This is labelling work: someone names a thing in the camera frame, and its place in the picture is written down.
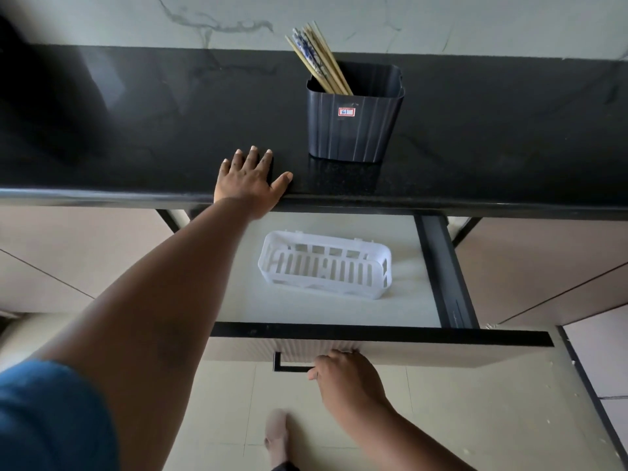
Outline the person's left hand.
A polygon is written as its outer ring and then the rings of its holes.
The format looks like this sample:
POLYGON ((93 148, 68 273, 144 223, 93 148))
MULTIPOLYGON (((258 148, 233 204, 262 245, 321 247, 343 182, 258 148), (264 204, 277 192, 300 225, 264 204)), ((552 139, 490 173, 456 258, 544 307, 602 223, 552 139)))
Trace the person's left hand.
POLYGON ((234 201, 243 207, 250 219, 258 220, 269 213, 281 198, 273 198, 270 193, 273 181, 269 182, 268 176, 273 161, 272 150, 267 150, 262 156, 259 153, 256 174, 247 174, 247 156, 242 150, 236 150, 230 159, 231 178, 225 184, 219 184, 218 173, 214 204, 234 201))

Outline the person's right hand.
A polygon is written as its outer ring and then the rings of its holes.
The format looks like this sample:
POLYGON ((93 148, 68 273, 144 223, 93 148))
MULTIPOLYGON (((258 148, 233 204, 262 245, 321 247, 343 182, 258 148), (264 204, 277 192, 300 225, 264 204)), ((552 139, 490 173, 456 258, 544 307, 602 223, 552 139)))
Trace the person's right hand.
POLYGON ((333 349, 318 356, 314 367, 322 402, 348 433, 370 419, 374 412, 394 412, 375 367, 359 351, 333 349))

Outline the black drawer handle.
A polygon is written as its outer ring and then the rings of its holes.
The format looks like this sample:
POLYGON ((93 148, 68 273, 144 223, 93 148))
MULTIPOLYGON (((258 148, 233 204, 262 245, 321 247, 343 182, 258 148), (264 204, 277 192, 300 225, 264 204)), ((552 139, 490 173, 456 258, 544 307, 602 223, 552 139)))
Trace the black drawer handle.
POLYGON ((307 373, 314 368, 314 365, 282 365, 281 353, 275 351, 272 357, 272 370, 273 372, 286 372, 286 373, 307 373))

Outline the beige drawer with black rim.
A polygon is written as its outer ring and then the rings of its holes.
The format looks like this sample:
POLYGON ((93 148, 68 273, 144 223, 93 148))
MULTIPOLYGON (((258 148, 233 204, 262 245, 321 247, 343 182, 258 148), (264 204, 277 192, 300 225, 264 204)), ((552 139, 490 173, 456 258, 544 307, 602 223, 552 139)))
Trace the beige drawer with black rim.
POLYGON ((311 365, 331 349, 374 365, 475 368, 554 348, 547 332, 482 329, 442 216, 269 213, 236 254, 206 360, 311 365), (378 300, 269 284, 258 268, 271 231, 359 238, 389 247, 378 300))

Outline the person's right forearm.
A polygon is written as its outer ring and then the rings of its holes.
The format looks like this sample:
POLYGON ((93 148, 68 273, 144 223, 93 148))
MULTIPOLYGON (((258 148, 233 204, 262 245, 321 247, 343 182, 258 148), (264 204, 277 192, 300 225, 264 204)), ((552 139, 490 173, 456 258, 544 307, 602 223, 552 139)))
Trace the person's right forearm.
POLYGON ((338 422, 380 471, 476 471, 387 407, 346 412, 338 422))

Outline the person's left forearm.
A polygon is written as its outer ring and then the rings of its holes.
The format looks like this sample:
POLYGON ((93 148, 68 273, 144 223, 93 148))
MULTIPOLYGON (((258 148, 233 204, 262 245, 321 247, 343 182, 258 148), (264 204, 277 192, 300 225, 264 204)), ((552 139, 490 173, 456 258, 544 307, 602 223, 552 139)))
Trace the person's left forearm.
POLYGON ((64 364, 102 394, 122 471, 161 471, 261 196, 224 197, 144 256, 35 357, 64 364))

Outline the person's foot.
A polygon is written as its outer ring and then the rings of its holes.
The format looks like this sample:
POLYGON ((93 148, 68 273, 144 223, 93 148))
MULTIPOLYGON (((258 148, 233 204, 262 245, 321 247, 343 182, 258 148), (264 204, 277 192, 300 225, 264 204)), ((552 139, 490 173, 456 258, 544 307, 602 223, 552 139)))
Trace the person's foot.
POLYGON ((272 410, 266 420, 264 447, 268 453, 271 471, 301 471, 292 458, 288 413, 272 410))

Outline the white slotted plastic basket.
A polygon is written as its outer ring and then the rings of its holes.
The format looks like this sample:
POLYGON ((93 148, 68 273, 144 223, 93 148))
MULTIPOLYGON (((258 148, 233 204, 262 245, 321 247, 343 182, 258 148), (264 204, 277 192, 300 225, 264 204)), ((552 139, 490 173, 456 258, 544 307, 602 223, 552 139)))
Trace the white slotted plastic basket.
POLYGON ((271 231, 257 265, 269 284, 370 300, 393 283, 389 247, 359 238, 271 231))

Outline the dark ribbed plastic holder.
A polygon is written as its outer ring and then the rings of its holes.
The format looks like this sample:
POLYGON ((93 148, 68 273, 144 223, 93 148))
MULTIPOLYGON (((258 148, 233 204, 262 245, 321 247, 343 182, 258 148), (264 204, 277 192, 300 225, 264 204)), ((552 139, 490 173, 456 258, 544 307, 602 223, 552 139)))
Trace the dark ribbed plastic holder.
POLYGON ((405 89, 400 67, 341 61, 353 94, 327 94, 311 77, 306 84, 310 156, 351 163, 383 160, 405 89))

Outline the bundle of wooden chopsticks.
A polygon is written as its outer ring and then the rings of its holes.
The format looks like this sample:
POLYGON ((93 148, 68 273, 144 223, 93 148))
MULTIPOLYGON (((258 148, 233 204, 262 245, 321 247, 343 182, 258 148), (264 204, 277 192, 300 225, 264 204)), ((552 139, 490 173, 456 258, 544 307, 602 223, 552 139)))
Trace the bundle of wooden chopsticks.
POLYGON ((293 28, 285 37, 292 50, 326 94, 353 95, 340 64, 315 22, 293 28))

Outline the blue shirt sleeve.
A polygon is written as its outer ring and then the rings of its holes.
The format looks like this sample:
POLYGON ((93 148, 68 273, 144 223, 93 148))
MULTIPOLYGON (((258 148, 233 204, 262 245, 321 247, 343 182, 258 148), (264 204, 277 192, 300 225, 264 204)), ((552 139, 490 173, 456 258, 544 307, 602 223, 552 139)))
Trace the blue shirt sleeve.
POLYGON ((0 471, 120 471, 113 419, 76 371, 29 359, 0 372, 0 471))

